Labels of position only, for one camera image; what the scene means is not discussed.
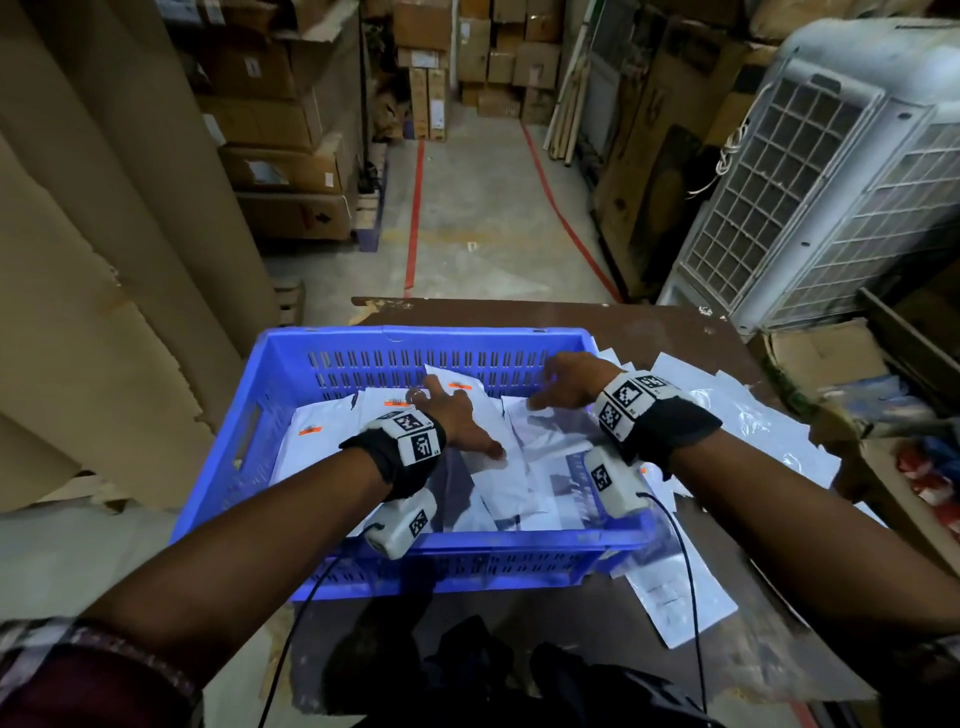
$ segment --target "red line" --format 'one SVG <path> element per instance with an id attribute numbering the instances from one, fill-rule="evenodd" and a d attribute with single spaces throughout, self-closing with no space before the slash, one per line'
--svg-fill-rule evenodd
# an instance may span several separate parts
<path id="1" fill-rule="evenodd" d="M 582 255 L 584 260 L 587 261 L 587 265 L 590 267 L 590 270 L 596 274 L 596 277 L 598 277 L 600 282 L 603 283 L 604 288 L 606 288 L 610 292 L 610 295 L 613 296 L 613 300 L 617 303 L 623 303 L 623 299 L 620 298 L 620 292 L 616 290 L 616 286 L 613 285 L 609 278 L 607 278 L 607 275 L 603 272 L 603 269 L 597 265 L 596 260 L 594 260 L 593 256 L 590 255 L 590 252 L 587 250 L 584 242 L 577 236 L 577 233 L 573 231 L 573 228 L 570 227 L 570 224 L 566 222 L 566 218 L 560 212 L 560 208 L 557 207 L 557 201 L 553 199 L 553 192 L 550 191 L 550 185 L 546 181 L 546 175 L 543 174 L 543 167 L 540 166 L 540 158 L 537 156 L 537 148 L 534 146 L 534 140 L 530 138 L 530 132 L 527 131 L 525 124 L 520 124 L 520 128 L 523 129 L 523 135 L 527 137 L 527 146 L 530 147 L 530 154 L 534 158 L 534 164 L 537 167 L 537 174 L 540 175 L 540 184 L 543 185 L 543 192 L 546 194 L 546 199 L 550 203 L 550 206 L 553 207 L 553 211 L 556 212 L 557 217 L 560 218 L 560 224 L 564 226 L 566 234 L 570 236 L 570 240 L 572 240 L 573 244 L 577 246 L 577 250 L 580 251 L 580 255 Z"/>
<path id="2" fill-rule="evenodd" d="M 793 710 L 793 715 L 797 717 L 797 720 L 803 728 L 819 728 L 820 723 L 813 717 L 813 713 L 806 707 L 806 703 L 798 703 L 796 700 L 791 700 L 790 708 Z"/>
<path id="3" fill-rule="evenodd" d="M 417 173 L 414 177 L 414 208 L 410 212 L 410 244 L 407 246 L 407 280 L 403 298 L 409 299 L 417 277 L 417 238 L 420 235 L 420 197 L 423 190 L 423 140 L 417 143 Z"/>

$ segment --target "forearm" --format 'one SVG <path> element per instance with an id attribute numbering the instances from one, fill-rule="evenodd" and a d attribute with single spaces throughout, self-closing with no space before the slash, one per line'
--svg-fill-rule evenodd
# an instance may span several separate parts
<path id="1" fill-rule="evenodd" d="M 187 534 L 84 613 L 205 684 L 390 493 L 347 449 Z"/>
<path id="2" fill-rule="evenodd" d="M 670 465 L 805 616 L 863 640 L 960 632 L 960 581 L 836 494 L 722 430 Z"/>

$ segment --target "blue plastic crate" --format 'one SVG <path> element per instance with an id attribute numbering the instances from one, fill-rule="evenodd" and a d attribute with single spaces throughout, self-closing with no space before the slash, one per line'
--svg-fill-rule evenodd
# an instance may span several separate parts
<path id="1" fill-rule="evenodd" d="M 352 396 L 365 387 L 413 386 L 422 381 L 424 364 L 474 376 L 494 397 L 528 397 L 537 389 L 547 357 L 582 351 L 596 353 L 592 338 L 579 328 L 267 331 L 253 349 L 171 543 L 268 487 L 280 443 L 298 407 Z M 342 560 L 315 598 L 400 594 L 411 578 L 436 579 L 436 592 L 579 584 L 592 570 L 609 571 L 631 551 L 647 546 L 657 530 L 648 512 L 614 520 L 595 499 L 603 529 L 429 533 L 396 562 L 384 559 L 363 539 L 346 539 L 333 554 L 342 555 Z M 424 567 L 431 573 L 424 576 Z M 311 587 L 308 581 L 292 598 L 306 599 Z"/>

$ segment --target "white power cord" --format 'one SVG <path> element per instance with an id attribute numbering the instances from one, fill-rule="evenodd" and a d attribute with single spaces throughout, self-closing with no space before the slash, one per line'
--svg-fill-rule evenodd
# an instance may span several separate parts
<path id="1" fill-rule="evenodd" d="M 700 189 L 687 192 L 686 198 L 688 200 L 692 200 L 701 192 L 706 192 L 713 187 L 714 182 L 730 172 L 730 168 L 733 167 L 733 155 L 740 151 L 740 145 L 743 143 L 743 137 L 747 135 L 747 131 L 750 129 L 750 114 L 754 112 L 754 108 L 756 107 L 757 102 L 762 98 L 763 94 L 773 87 L 773 84 L 767 84 L 754 97 L 754 102 L 750 104 L 750 108 L 747 109 L 747 113 L 743 117 L 743 122 L 740 124 L 740 126 L 733 130 L 733 133 L 730 136 L 727 137 L 727 141 L 724 142 L 723 147 L 720 149 L 720 158 L 717 160 L 716 174 L 713 176 L 713 179 L 707 182 L 707 184 Z"/>

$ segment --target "air cooler grille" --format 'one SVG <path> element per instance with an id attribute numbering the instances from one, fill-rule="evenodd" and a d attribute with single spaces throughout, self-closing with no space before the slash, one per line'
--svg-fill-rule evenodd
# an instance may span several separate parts
<path id="1" fill-rule="evenodd" d="M 882 296 L 904 265 L 954 250 L 959 206 L 960 124 L 934 124 L 861 196 L 770 324 L 855 311 L 864 286 Z"/>
<path id="2" fill-rule="evenodd" d="M 863 109 L 783 79 L 684 267 L 733 309 Z"/>

